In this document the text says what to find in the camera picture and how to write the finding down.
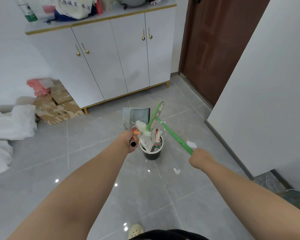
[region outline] cabinet top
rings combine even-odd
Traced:
[[[150,3],[146,3],[141,7],[131,7],[126,10],[123,7],[118,5],[117,8],[113,9],[111,12],[104,12],[101,15],[94,15],[82,20],[72,21],[72,22],[58,22],[53,21],[50,24],[43,22],[42,20],[38,20],[36,22],[28,23],[25,27],[26,35],[34,35],[39,33],[45,33],[53,30],[71,28],[75,26],[101,22],[104,20],[117,19],[125,16],[146,13],[157,11],[160,9],[175,7],[177,4],[172,0],[162,0],[156,5],[151,5]]]

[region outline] white cable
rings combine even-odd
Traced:
[[[268,175],[265,177],[265,180],[262,181],[261,186],[263,186],[263,184],[265,184],[267,189],[272,191],[273,193],[279,193],[279,191],[276,188],[275,182],[271,179],[268,179]]]

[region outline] gold trim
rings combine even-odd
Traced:
[[[102,104],[102,103],[105,103],[105,102],[108,102],[108,101],[111,101],[111,100],[114,100],[114,99],[118,99],[118,98],[121,98],[121,97],[130,95],[130,94],[136,93],[136,92],[140,92],[140,91],[146,90],[146,89],[148,89],[148,88],[153,88],[153,87],[156,87],[156,86],[159,86],[159,85],[162,85],[162,84],[166,84],[166,83],[168,83],[168,82],[169,82],[169,81],[165,81],[165,82],[162,82],[162,83],[159,83],[159,84],[150,86],[150,87],[146,87],[146,88],[143,88],[143,89],[134,91],[134,92],[129,92],[129,93],[126,93],[126,94],[124,94],[124,95],[121,95],[121,96],[118,96],[118,97],[114,97],[114,98],[111,98],[111,99],[108,99],[108,100],[105,100],[105,101],[101,101],[101,102],[96,103],[96,104],[91,104],[91,105],[86,106],[86,107],[83,107],[83,108],[81,108],[81,109],[84,109],[84,111],[85,111],[85,110],[86,110],[87,108],[89,108],[89,107],[92,107],[92,106],[95,106],[95,105],[98,105],[98,104]]]
[[[155,7],[155,8],[152,8],[152,9],[146,9],[146,10],[130,12],[130,13],[125,13],[125,14],[120,14],[120,15],[115,15],[115,16],[110,16],[110,17],[104,17],[104,18],[100,18],[100,19],[87,20],[87,21],[82,21],[82,22],[74,23],[74,24],[65,24],[65,25],[58,26],[58,27],[44,28],[44,29],[40,29],[40,30],[29,31],[29,32],[25,32],[25,34],[26,35],[35,35],[35,34],[50,32],[50,31],[54,31],[54,30],[59,30],[59,29],[72,28],[72,27],[81,26],[81,25],[85,25],[85,24],[102,22],[102,21],[105,21],[105,20],[118,19],[118,18],[122,18],[122,17],[127,17],[127,16],[140,14],[140,13],[158,11],[158,10],[161,10],[161,9],[172,8],[172,7],[176,7],[176,6],[177,6],[177,4],[175,3],[175,4],[163,6],[163,7]]]

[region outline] green broom handle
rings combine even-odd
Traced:
[[[160,122],[160,124],[164,127],[164,129],[166,129],[169,134],[190,154],[192,155],[193,150],[191,149],[191,147],[189,147],[180,137],[177,136],[176,133],[173,132],[172,129],[169,128],[168,125],[166,125],[165,122],[163,122],[159,117],[157,117],[157,121]]]

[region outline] cabinet door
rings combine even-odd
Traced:
[[[105,100],[128,93],[109,20],[72,28]]]
[[[111,20],[128,92],[149,87],[145,14]]]
[[[145,13],[150,86],[170,80],[175,16],[175,7]]]
[[[63,83],[80,108],[104,101],[71,28],[31,35],[30,39],[51,67],[53,78]]]

